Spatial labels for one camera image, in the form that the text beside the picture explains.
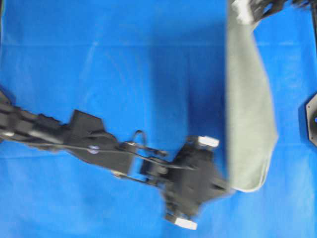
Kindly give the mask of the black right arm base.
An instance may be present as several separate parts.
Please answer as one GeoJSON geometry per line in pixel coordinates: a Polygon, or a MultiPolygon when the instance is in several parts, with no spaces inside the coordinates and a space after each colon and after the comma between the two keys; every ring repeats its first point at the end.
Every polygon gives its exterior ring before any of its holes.
{"type": "Polygon", "coordinates": [[[301,140],[312,148],[317,148],[317,93],[311,94],[298,109],[301,140]]]}

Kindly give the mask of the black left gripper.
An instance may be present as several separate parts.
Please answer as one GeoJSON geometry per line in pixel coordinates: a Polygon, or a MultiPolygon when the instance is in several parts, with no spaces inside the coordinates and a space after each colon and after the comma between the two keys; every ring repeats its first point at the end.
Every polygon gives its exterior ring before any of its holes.
{"type": "Polygon", "coordinates": [[[234,192],[215,168],[213,149],[219,140],[209,136],[190,136],[173,161],[144,161],[140,173],[153,186],[161,186],[165,203],[165,219],[170,223],[196,230],[193,217],[200,207],[229,192],[234,192]]]}

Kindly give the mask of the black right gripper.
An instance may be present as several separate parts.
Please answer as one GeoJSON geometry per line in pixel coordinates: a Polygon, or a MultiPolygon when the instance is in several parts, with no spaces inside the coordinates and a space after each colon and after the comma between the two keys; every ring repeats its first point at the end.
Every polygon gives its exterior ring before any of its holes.
{"type": "Polygon", "coordinates": [[[237,21],[244,25],[255,24],[283,10],[286,0],[234,0],[232,9],[237,21]]]}

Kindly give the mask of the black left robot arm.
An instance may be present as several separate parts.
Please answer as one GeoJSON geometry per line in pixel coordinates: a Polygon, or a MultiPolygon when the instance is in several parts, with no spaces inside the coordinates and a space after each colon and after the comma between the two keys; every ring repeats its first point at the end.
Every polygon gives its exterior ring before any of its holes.
{"type": "Polygon", "coordinates": [[[165,219],[172,224],[195,230],[201,207],[231,193],[229,181],[214,163],[215,138],[187,136],[172,161],[167,152],[147,145],[146,134],[137,130],[135,138],[119,141],[106,131],[101,118],[75,110],[68,123],[44,114],[33,114],[15,106],[4,91],[0,93],[0,139],[14,141],[44,151],[66,151],[81,161],[111,171],[119,179],[130,179],[133,159],[141,155],[142,184],[161,191],[165,219]]]}

